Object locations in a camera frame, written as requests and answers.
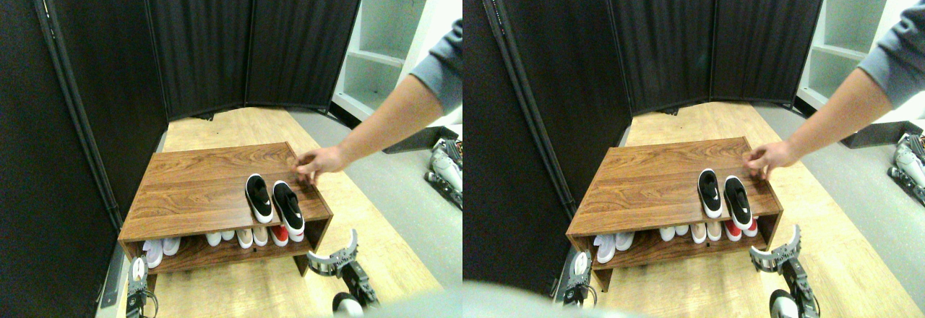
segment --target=robotic hand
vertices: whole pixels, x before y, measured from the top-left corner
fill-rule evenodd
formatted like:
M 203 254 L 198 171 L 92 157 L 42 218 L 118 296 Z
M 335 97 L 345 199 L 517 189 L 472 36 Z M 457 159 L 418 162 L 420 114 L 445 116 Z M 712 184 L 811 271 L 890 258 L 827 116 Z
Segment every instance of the robotic hand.
M 347 248 L 328 256 L 308 252 L 308 267 L 318 275 L 342 278 L 350 289 L 349 294 L 337 293 L 334 297 L 334 312 L 358 317 L 363 315 L 364 308 L 379 307 L 379 298 L 369 284 L 369 276 L 363 271 L 360 262 L 356 261 L 356 229 L 350 230 L 350 244 Z
M 777 289 L 770 294 L 770 316 L 773 318 L 818 318 L 819 302 L 806 281 L 806 271 L 797 259 L 800 255 L 800 226 L 793 226 L 793 238 L 771 252 L 750 249 L 755 270 L 777 272 L 783 276 L 790 292 Z

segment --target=gray carpet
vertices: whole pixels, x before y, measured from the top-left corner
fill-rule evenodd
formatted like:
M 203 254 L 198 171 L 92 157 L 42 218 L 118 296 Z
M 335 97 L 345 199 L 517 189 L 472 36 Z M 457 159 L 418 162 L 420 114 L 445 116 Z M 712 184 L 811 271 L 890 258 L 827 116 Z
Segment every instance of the gray carpet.
M 322 147 L 336 145 L 350 129 L 311 111 L 290 110 Z M 430 152 L 377 152 L 344 170 L 417 254 L 444 288 L 463 281 L 463 213 L 430 187 Z M 363 244 L 363 235 L 359 236 Z
M 754 103 L 754 109 L 781 139 L 806 121 L 779 106 Z M 895 150 L 892 144 L 852 150 L 836 143 L 807 155 L 803 164 L 925 311 L 925 207 L 886 175 Z

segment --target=black sneaker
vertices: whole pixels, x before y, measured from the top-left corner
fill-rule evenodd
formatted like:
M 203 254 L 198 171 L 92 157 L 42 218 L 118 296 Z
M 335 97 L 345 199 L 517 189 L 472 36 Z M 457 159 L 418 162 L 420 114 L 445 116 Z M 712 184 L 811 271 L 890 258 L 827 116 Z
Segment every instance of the black sneaker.
M 247 202 L 251 203 L 251 210 L 254 211 L 257 222 L 270 223 L 273 220 L 273 205 L 270 204 L 270 195 L 267 193 L 267 182 L 264 182 L 260 173 L 247 177 L 244 196 L 247 197 Z
M 742 185 L 739 177 L 726 177 L 726 189 L 723 195 L 726 197 L 726 208 L 729 209 L 729 215 L 733 217 L 734 225 L 742 230 L 751 228 L 749 197 L 746 196 L 746 187 Z
M 719 218 L 723 213 L 723 203 L 720 202 L 720 184 L 716 181 L 716 173 L 713 169 L 700 172 L 697 192 L 700 193 L 700 202 L 703 202 L 703 212 L 706 212 L 710 218 Z
M 280 207 L 280 217 L 283 225 L 286 225 L 286 231 L 290 234 L 290 239 L 294 242 L 301 242 L 305 238 L 305 220 L 301 217 L 301 210 L 298 208 L 298 198 L 288 184 L 283 181 L 277 181 L 273 185 L 273 202 Z

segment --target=shoe rack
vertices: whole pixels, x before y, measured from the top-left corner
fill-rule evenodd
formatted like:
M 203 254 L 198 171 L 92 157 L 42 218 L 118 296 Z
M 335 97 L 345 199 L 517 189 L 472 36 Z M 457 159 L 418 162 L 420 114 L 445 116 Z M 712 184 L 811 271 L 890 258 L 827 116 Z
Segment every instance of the shoe rack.
M 119 233 L 119 245 L 131 259 L 145 254 L 145 240 L 182 236 L 176 255 L 165 255 L 150 275 L 286 256 L 292 256 L 305 275 L 305 254 L 320 245 L 333 213 L 314 186 L 297 182 L 290 171 L 294 162 L 295 153 L 287 142 L 155 153 Z M 278 179 L 290 185 L 305 220 L 302 242 L 290 239 L 286 246 L 277 246 L 268 239 L 265 246 L 242 249 L 232 238 L 209 246 L 205 234 L 281 225 L 276 206 L 270 222 L 254 219 L 244 196 L 251 173 L 260 173 L 268 185 Z
M 612 147 L 604 156 L 566 236 L 578 251 L 591 251 L 591 270 L 601 290 L 607 291 L 615 268 L 679 261 L 727 252 L 747 252 L 750 246 L 766 251 L 772 244 L 783 207 L 774 189 L 753 179 L 742 165 L 742 154 L 751 147 L 744 137 L 652 146 Z M 757 219 L 759 235 L 731 241 L 723 230 L 718 241 L 697 244 L 687 234 L 663 241 L 659 228 L 726 221 L 730 219 L 723 198 L 723 213 L 708 218 L 697 193 L 697 179 L 712 168 L 721 186 L 727 176 L 738 176 L 746 187 L 749 205 Z M 635 232 L 633 245 L 616 252 L 610 262 L 597 260 L 597 235 Z

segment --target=wooden floor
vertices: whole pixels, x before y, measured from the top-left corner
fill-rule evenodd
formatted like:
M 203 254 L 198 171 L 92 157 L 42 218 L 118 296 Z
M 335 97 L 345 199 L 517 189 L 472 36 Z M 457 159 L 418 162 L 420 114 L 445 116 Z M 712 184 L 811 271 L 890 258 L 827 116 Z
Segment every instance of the wooden floor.
M 285 110 L 242 108 L 216 113 L 212 122 L 171 122 L 164 152 L 273 142 L 288 142 L 296 153 L 319 147 Z M 355 228 L 358 259 L 383 304 L 439 291 L 434 276 L 346 173 L 326 173 L 318 189 L 334 212 L 319 254 L 346 246 Z M 158 317 L 310 317 L 331 315 L 331 301 L 341 291 L 347 288 L 340 279 L 312 272 L 302 278 L 285 257 L 161 274 L 155 294 Z
M 780 137 L 747 103 L 705 103 L 681 108 L 678 116 L 637 116 L 627 146 L 693 142 L 745 136 L 752 147 Z M 835 200 L 802 163 L 778 168 L 770 180 L 783 206 L 772 248 L 787 242 L 800 225 L 800 262 L 826 317 L 903 316 L 922 312 Z M 754 271 L 749 253 L 615 269 L 610 292 L 598 307 L 655 316 L 767 316 L 767 298 L 786 282 Z

